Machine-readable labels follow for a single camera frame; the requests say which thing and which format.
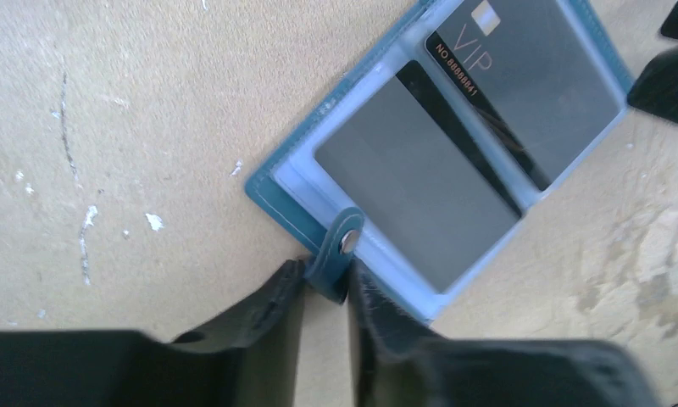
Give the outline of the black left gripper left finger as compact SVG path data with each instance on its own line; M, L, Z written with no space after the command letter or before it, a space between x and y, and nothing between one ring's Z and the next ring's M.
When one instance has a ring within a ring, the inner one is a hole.
M0 406L290 406L301 260L171 342L131 330L0 332Z

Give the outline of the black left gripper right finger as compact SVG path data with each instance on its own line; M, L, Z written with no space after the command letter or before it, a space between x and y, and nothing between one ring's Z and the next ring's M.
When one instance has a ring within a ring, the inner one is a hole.
M600 340L451 339L347 270L357 406L656 406L636 362Z

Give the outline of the blue card holder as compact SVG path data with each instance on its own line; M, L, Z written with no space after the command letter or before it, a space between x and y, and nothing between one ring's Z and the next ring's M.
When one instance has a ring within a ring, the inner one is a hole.
M247 179L315 257L432 321L620 122L631 73L588 1L418 1Z

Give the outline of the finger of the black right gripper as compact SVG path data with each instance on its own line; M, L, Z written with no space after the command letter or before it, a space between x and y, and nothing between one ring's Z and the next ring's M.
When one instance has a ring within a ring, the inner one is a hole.
M678 2L659 33L678 41ZM627 103L678 125L678 45L659 53L646 65L630 89Z

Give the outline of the black credit card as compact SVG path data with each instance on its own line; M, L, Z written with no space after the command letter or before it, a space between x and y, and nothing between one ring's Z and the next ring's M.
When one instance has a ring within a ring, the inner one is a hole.
M427 51L539 190L623 111L565 1L443 1L431 23Z
M314 156L438 292L522 216L417 61L405 64Z

